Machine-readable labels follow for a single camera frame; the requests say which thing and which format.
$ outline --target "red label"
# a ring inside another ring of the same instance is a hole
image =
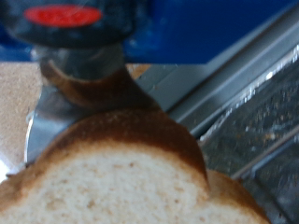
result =
[[[95,7],[76,5],[48,5],[30,7],[24,11],[28,21],[40,25],[72,28],[90,25],[102,19],[102,12]]]

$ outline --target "blue surface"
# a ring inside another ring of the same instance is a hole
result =
[[[124,41],[130,63],[206,63],[298,0],[149,0],[148,17]],[[0,27],[0,60],[28,61],[30,47]]]

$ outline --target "bread slice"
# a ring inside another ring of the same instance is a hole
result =
[[[269,223],[240,185],[207,174],[196,141],[164,112],[100,113],[0,185],[0,223]]]

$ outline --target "speckled countertop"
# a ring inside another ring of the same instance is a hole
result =
[[[133,78],[150,66],[128,64]],[[0,182],[23,162],[26,117],[35,109],[41,91],[37,63],[0,63]]]

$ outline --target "toasted crust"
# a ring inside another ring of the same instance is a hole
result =
[[[216,171],[207,170],[210,185],[210,201],[212,203],[229,204],[236,209],[248,213],[256,219],[257,223],[270,223],[265,212],[257,205],[251,195],[236,181]]]
[[[35,164],[0,185],[0,211],[21,200],[50,166],[76,155],[79,149],[73,146],[101,141],[143,144],[173,153],[201,174],[206,191],[203,197],[207,198],[205,163],[200,148],[188,131],[161,110],[125,109],[94,115],[62,133]]]

